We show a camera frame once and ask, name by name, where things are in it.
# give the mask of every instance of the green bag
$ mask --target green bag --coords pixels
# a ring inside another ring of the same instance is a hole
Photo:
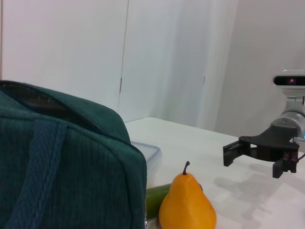
[[[113,110],[0,81],[0,229],[144,229],[145,189]]]

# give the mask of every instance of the cabinet door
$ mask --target cabinet door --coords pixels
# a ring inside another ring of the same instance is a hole
[[[4,0],[2,79],[117,111],[127,0]]]

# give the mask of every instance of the white table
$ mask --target white table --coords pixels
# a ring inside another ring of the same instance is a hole
[[[236,137],[145,118],[126,124],[131,140],[155,145],[163,165],[155,186],[171,183],[187,168],[217,212],[217,229],[305,229],[305,159],[297,173],[272,178],[272,162],[237,158],[223,166],[223,146]],[[150,229],[155,228],[151,222]]]

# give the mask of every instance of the white wall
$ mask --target white wall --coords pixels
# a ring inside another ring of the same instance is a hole
[[[153,116],[214,127],[237,3],[130,0],[119,106],[125,121]]]
[[[3,79],[118,110],[128,0],[4,0]]]
[[[284,109],[271,83],[283,69],[305,68],[305,1],[240,0],[215,131],[256,135]]]

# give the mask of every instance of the cucumber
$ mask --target cucumber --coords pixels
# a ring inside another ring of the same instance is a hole
[[[147,220],[157,218],[163,199],[170,190],[171,184],[149,188],[146,190],[145,202]]]

